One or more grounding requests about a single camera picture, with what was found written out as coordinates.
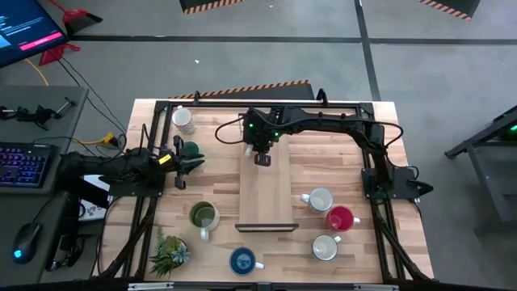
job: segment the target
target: wooden table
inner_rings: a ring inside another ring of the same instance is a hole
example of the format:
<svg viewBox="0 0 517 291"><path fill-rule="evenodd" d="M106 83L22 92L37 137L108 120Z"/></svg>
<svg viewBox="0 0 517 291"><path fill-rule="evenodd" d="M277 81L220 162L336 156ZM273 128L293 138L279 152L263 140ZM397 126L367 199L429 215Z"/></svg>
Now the wooden table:
<svg viewBox="0 0 517 291"><path fill-rule="evenodd" d="M141 125L150 128L155 99L135 101L128 126L128 148L138 146ZM375 102L377 120L397 123L394 103ZM206 162L186 177L187 189L174 188L174 175L168 175L164 195L158 201L154 220L153 238L149 255L154 255L156 226L162 226L166 235L183 239L191 252L191 262L175 269L169 277L157 278L149 274L146 280L172 281L269 281L269 282L382 282L372 211L364 198L360 180L363 159L359 147L346 134L303 132L284 136L289 142L291 163L292 213L300 228L291 233L239 233L235 223L239 216L239 165L241 145L224 145L214 137L217 126L237 118L235 108L191 108L197 132L185 141L194 141L206 156ZM329 114L347 112L343 109L319 109ZM162 127L158 128L158 138ZM178 134L171 126L170 142ZM397 129L386 127L386 142L398 134ZM240 125L231 125L220 131L226 141L242 138ZM402 140L389 147L389 157L397 165L407 165ZM322 262L310 254L310 243L319 234L332 234L324 227L325 214L311 212L300 201L300 194L316 187L328 187L335 195L334 203L344 205L361 219L361 224L345 233L336 259ZM120 199L107 218L103 238L102 268L116 257L128 239L135 200ZM188 221L188 212L199 201L210 201L221 214L219 226L211 233L210 242L200 239L200 232ZM408 201L394 200L393 212L401 245L420 269L432 277L431 262L418 211ZM236 276L229 269L229 255L237 247L249 247L257 261L266 265L249 276ZM390 271L395 273L393 253L386 243ZM135 249L132 272L137 267L140 246Z"/></svg>

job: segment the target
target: yellow and black hazard stripe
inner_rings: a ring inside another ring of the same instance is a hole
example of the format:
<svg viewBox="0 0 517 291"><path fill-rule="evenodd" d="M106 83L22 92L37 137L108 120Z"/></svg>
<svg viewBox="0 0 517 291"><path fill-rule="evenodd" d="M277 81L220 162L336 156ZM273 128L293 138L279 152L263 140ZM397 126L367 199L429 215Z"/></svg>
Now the yellow and black hazard stripe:
<svg viewBox="0 0 517 291"><path fill-rule="evenodd" d="M207 11L209 9L223 7L223 6L227 6L227 5L230 5L230 4L235 4L235 3L239 3L239 2L243 2L243 1L244 0L220 0L220 1L215 1L215 2L212 2L212 3L208 3L208 4L203 4L203 5L198 5L198 6L190 7L190 8L187 8L187 9L183 9L183 13L184 14L197 13L197 12Z"/></svg>
<svg viewBox="0 0 517 291"><path fill-rule="evenodd" d="M470 21L474 11L479 5L479 0L418 0L428 6L434 7L442 12L455 16L459 19Z"/></svg>
<svg viewBox="0 0 517 291"><path fill-rule="evenodd" d="M279 83L273 83L273 84L267 84L267 85L257 85L257 86L240 87L240 88L221 90L221 91L204 92L204 93L200 93L200 95L201 95L201 98L217 98L221 95L270 89L270 88L276 88L276 87L282 87L282 86L304 85L307 83L309 83L308 80L279 82ZM194 99L194 94L174 96L174 97L169 97L169 99Z"/></svg>

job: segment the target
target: backlit keyboard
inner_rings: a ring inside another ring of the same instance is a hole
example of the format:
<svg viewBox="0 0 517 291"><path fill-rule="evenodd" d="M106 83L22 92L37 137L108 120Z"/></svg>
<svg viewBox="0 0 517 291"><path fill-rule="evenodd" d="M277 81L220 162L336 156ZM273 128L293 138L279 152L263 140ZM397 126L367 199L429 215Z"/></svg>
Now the backlit keyboard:
<svg viewBox="0 0 517 291"><path fill-rule="evenodd" d="M0 187L41 188L56 147L0 142Z"/></svg>

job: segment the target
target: gray floor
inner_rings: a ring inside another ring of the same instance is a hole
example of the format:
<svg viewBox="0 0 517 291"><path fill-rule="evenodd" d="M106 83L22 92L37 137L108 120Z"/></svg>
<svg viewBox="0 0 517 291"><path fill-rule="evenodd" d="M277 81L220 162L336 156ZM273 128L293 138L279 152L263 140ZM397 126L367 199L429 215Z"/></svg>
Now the gray floor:
<svg viewBox="0 0 517 291"><path fill-rule="evenodd" d="M106 19L85 32L90 34L359 36L353 0L247 0L196 15L183 15L177 1L123 2L69 0L66 5L87 8ZM482 1L469 23L416 0L363 0L363 5L370 37L517 38L514 0ZM124 13L118 13L121 7ZM58 11L52 13L59 17ZM135 98L298 79L308 79L315 89L324 87L332 99L372 100L361 44L75 44L82 51L66 57L123 123L128 122ZM470 161L443 156L515 105L517 46L373 45L372 56L380 97L396 103L406 130L410 163L419 166L421 180L435 186L423 197L421 208L436 278L517 289L517 235L483 239L474 235L473 227L494 219L494 211ZM59 64L46 65L42 71L52 85L74 84ZM0 70L0 84L42 82L20 62ZM95 139L107 131L113 128L87 108L76 137Z"/></svg>

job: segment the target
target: small potted plant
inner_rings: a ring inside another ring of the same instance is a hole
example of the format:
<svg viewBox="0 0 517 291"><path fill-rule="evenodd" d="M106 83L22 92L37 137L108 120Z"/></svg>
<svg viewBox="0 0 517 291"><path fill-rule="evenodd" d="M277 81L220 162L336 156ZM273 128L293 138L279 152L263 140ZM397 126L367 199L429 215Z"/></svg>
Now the small potted plant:
<svg viewBox="0 0 517 291"><path fill-rule="evenodd" d="M175 236L165 237L161 226L158 227L157 239L156 255L150 258L154 264L151 272L155 272L159 277L167 273L170 276L172 270L190 261L191 253L185 242Z"/></svg>

